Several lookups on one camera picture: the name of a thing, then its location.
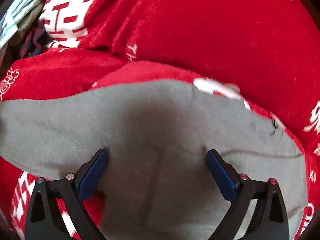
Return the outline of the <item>red sofa cover with characters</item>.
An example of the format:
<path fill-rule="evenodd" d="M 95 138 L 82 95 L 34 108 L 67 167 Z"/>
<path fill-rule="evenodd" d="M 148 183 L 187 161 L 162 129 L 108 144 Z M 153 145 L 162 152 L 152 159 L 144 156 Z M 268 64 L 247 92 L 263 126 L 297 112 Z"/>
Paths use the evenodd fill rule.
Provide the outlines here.
<path fill-rule="evenodd" d="M 319 29 L 300 0 L 44 0 L 41 20 L 52 42 L 5 70 L 1 103 L 162 80 L 242 101 L 304 157 L 299 239 L 319 210 Z M 40 177 L 1 155 L 1 210 L 19 239 Z M 101 233 L 105 202 L 99 184 L 84 202 Z"/>

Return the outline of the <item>dark plaid cloth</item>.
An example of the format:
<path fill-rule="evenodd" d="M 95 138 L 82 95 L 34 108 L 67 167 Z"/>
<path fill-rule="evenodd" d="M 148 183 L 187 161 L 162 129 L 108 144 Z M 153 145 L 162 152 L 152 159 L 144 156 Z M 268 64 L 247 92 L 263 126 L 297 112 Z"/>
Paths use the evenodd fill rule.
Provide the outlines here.
<path fill-rule="evenodd" d="M 52 38 L 44 27 L 44 21 L 33 23 L 20 46 L 20 58 L 25 59 L 40 55 L 42 48 L 50 42 L 52 42 Z"/>

